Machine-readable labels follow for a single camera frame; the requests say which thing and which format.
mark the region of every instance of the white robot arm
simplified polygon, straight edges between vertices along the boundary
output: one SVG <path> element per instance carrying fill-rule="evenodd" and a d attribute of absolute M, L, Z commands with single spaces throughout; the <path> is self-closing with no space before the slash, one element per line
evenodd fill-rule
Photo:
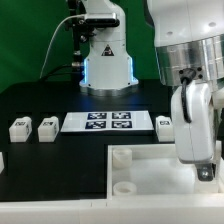
<path fill-rule="evenodd" d="M 94 27 L 90 53 L 84 62 L 81 91 L 98 96 L 121 95 L 138 84 L 132 58 L 126 52 L 123 10 L 109 0 L 82 0 L 84 23 Z"/>
<path fill-rule="evenodd" d="M 224 2 L 147 0 L 147 4 L 161 82 L 177 87 L 171 112 L 178 157 L 211 174 L 218 109 L 214 97 L 223 88 L 224 77 Z M 194 72 L 190 80 L 189 70 Z"/>

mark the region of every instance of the small white cube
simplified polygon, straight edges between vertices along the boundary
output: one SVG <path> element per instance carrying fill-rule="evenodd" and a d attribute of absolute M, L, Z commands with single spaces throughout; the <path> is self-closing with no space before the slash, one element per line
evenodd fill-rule
<path fill-rule="evenodd" d="M 17 118 L 9 128 L 11 142 L 26 142 L 32 132 L 31 118 Z"/>
<path fill-rule="evenodd" d="M 160 142 L 174 141 L 173 124 L 169 117 L 156 118 L 156 133 Z"/>
<path fill-rule="evenodd" d="M 59 131 L 57 117 L 45 118 L 38 128 L 39 142 L 54 142 Z"/>

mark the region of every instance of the black table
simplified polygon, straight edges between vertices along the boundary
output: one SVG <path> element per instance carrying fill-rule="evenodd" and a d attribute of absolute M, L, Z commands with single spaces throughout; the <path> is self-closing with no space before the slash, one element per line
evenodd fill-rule
<path fill-rule="evenodd" d="M 170 114 L 170 91 L 159 80 L 140 82 L 134 93 L 96 97 L 71 82 L 20 83 L 0 94 L 0 201 L 106 198 L 107 146 L 157 143 L 155 132 L 59 133 L 54 143 L 39 143 L 43 118 L 57 116 L 60 128 L 67 112 L 148 110 L 153 123 Z M 10 143 L 8 129 L 29 116 L 33 132 L 26 143 Z"/>

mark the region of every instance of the warning label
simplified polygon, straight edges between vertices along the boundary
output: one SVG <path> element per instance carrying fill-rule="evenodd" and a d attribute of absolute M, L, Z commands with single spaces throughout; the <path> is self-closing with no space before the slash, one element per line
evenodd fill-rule
<path fill-rule="evenodd" d="M 114 56 L 113 51 L 110 48 L 110 45 L 108 44 L 102 54 L 102 56 Z"/>

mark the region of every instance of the green backdrop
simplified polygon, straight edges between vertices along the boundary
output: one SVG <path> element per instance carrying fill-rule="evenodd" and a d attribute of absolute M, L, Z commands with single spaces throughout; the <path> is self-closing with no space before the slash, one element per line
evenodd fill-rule
<path fill-rule="evenodd" d="M 154 30 L 146 25 L 141 0 L 113 0 L 127 15 L 127 51 L 137 78 L 158 78 Z M 39 78 L 56 26 L 69 15 L 65 0 L 0 0 L 0 92 Z M 88 47 L 82 47 L 84 54 Z M 71 33 L 60 30 L 46 70 L 72 60 Z"/>

